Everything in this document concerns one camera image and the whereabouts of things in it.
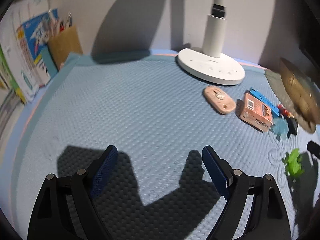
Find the white desk lamp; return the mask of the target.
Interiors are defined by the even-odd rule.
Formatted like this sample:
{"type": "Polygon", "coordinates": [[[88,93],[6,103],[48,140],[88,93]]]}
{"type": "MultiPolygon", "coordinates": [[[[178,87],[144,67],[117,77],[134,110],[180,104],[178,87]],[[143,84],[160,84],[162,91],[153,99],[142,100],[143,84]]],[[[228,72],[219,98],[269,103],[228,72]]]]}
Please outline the white desk lamp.
{"type": "Polygon", "coordinates": [[[207,16],[201,48],[185,48],[178,52],[179,66],[204,81],[225,86],[240,84],[245,78],[242,65],[222,53],[227,27],[224,0],[213,0],[207,16]]]}

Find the pink small carton box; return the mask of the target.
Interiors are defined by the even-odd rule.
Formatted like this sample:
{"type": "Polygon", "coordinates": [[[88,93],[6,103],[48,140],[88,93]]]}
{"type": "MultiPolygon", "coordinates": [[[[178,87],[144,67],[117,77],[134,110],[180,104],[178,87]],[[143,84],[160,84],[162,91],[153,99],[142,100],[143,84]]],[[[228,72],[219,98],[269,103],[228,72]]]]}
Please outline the pink small carton box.
{"type": "Polygon", "coordinates": [[[237,115],[242,121],[262,132],[267,132],[273,125],[270,107],[249,92],[246,92],[240,101],[237,115]]]}

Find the stack of books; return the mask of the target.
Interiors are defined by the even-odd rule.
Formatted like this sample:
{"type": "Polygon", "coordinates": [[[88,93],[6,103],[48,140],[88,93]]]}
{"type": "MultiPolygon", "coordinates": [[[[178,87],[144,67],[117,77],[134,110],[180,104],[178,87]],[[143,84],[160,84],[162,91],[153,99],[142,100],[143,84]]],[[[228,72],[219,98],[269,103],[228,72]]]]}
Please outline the stack of books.
{"type": "Polygon", "coordinates": [[[49,0],[13,3],[1,19],[1,50],[18,95],[26,102],[32,102],[58,72],[47,46],[57,19],[57,9],[49,8],[49,0]]]}

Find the amber glass bowl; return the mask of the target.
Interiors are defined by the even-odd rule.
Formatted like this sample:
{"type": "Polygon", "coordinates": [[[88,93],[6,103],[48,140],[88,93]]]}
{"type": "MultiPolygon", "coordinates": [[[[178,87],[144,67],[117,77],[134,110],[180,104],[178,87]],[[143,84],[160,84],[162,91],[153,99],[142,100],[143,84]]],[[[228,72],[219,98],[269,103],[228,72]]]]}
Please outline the amber glass bowl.
{"type": "Polygon", "coordinates": [[[283,57],[280,59],[280,76],[295,111],[302,119],[300,126],[310,134],[315,133],[319,125],[319,90],[316,85],[283,57]]]}

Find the black haired doll figure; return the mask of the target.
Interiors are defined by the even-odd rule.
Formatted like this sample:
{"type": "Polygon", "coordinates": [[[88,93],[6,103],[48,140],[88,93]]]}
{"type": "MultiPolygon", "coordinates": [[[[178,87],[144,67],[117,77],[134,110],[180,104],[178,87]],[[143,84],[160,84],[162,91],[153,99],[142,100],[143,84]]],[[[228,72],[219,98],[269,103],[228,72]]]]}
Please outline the black haired doll figure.
{"type": "Polygon", "coordinates": [[[277,105],[277,108],[279,109],[279,113],[285,118],[285,120],[287,121],[287,125],[288,125],[288,133],[287,133],[287,137],[290,138],[291,135],[296,136],[297,135],[297,129],[298,129],[298,121],[297,119],[294,117],[294,115],[288,111],[284,106],[282,105],[277,105]]]}

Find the green frog toy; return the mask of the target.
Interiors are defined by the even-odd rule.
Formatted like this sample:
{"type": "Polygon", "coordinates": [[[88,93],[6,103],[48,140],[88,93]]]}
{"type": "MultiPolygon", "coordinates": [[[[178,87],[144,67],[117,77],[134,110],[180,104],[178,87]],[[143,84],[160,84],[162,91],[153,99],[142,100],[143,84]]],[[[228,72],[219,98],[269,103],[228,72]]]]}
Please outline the green frog toy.
{"type": "Polygon", "coordinates": [[[285,157],[281,161],[285,165],[285,174],[287,176],[296,179],[304,173],[302,157],[299,148],[294,148],[290,153],[285,153],[285,157]]]}

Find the blue rectangular lighter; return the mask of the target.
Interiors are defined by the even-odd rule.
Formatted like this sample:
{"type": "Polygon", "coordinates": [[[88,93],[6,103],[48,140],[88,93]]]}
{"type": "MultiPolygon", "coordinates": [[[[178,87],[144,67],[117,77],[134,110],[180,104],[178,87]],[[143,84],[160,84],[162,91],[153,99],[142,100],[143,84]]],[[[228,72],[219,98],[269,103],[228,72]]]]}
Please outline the blue rectangular lighter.
{"type": "Polygon", "coordinates": [[[263,102],[264,104],[268,105],[271,109],[272,116],[274,118],[279,118],[280,117],[280,110],[270,101],[268,98],[266,98],[263,94],[261,94],[258,90],[254,88],[250,88],[249,92],[252,96],[263,102]]]}

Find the pink oval tag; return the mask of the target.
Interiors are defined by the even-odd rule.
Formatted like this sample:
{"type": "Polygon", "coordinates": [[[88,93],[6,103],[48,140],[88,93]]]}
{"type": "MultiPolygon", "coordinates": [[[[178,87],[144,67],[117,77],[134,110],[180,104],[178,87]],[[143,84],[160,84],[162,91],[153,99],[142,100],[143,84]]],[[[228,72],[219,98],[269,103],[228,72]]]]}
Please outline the pink oval tag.
{"type": "Polygon", "coordinates": [[[219,87],[207,86],[203,90],[203,95],[208,103],[220,114],[226,115],[236,109],[235,101],[219,87]]]}

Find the light blue plastic toy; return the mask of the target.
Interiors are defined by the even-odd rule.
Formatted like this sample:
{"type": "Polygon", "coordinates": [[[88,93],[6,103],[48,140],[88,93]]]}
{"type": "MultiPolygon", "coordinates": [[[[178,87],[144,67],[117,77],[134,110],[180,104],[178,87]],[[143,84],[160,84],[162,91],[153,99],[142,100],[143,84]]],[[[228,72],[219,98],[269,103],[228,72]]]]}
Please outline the light blue plastic toy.
{"type": "Polygon", "coordinates": [[[273,125],[270,127],[272,132],[278,141],[285,140],[289,132],[287,121],[284,118],[274,118],[273,125]]]}

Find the brown pencil holder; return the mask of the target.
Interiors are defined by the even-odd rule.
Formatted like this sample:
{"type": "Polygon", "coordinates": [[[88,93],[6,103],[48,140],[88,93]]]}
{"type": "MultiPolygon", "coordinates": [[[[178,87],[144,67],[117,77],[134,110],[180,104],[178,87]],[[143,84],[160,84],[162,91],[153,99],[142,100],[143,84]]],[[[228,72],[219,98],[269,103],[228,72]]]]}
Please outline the brown pencil holder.
{"type": "Polygon", "coordinates": [[[83,50],[71,13],[65,22],[59,22],[58,27],[59,32],[52,36],[47,44],[57,70],[60,71],[70,53],[82,55],[83,50]]]}

